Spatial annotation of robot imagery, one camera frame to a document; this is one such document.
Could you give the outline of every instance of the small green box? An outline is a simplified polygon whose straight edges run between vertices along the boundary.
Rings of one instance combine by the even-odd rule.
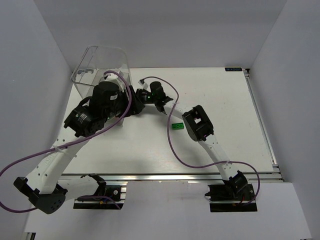
[[[184,123],[180,122],[180,123],[172,123],[172,129],[173,130],[179,130],[179,129],[184,129]]]

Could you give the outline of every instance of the transparent container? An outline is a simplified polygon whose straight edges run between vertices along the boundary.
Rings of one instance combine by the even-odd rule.
[[[121,48],[107,46],[87,47],[71,75],[71,81],[84,99],[92,96],[94,86],[105,80],[103,74],[107,70],[113,70],[121,74],[126,82],[131,85],[130,69],[125,51]]]

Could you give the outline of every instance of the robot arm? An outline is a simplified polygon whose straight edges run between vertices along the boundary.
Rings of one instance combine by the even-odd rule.
[[[173,99],[166,96],[160,82],[155,81],[150,84],[151,92],[146,90],[147,87],[144,84],[143,88],[135,93],[130,86],[133,97],[130,110],[125,117],[139,114],[146,104],[154,104],[161,113],[169,113],[172,110]],[[83,99],[67,117],[55,145],[94,134],[104,127],[108,119],[120,116],[127,106],[128,98],[123,89],[114,82],[100,82],[94,87],[92,97]],[[184,121],[191,139],[205,149],[213,162],[227,161],[218,164],[217,167],[223,182],[232,190],[233,195],[237,195],[247,186],[248,182],[244,175],[233,164],[228,163],[229,158],[218,144],[213,125],[200,105],[191,108],[178,104],[172,115]],[[26,177],[18,177],[14,185],[36,208],[46,214],[55,212],[64,201],[70,199],[85,195],[103,196],[106,182],[96,174],[72,180],[60,179],[68,164],[88,141],[65,149],[58,149],[53,145],[56,151],[47,154]]]

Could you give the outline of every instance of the green block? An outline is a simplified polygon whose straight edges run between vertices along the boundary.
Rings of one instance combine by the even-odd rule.
[[[179,130],[179,129],[184,129],[184,123],[180,122],[180,123],[172,123],[172,129],[173,130]]]

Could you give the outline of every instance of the gray wall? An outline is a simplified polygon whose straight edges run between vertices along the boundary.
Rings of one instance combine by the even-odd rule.
[[[320,240],[319,66],[320,2],[290,0],[252,66],[251,80],[280,170],[293,182],[316,240]]]
[[[34,0],[74,69],[88,45],[131,68],[251,67],[286,0]]]
[[[0,33],[2,169],[53,143],[69,96],[71,71],[32,0],[1,1]],[[0,179],[0,199],[8,207],[30,206],[13,182],[37,161],[14,166]],[[19,240],[26,218],[26,213],[0,209],[0,239]]]

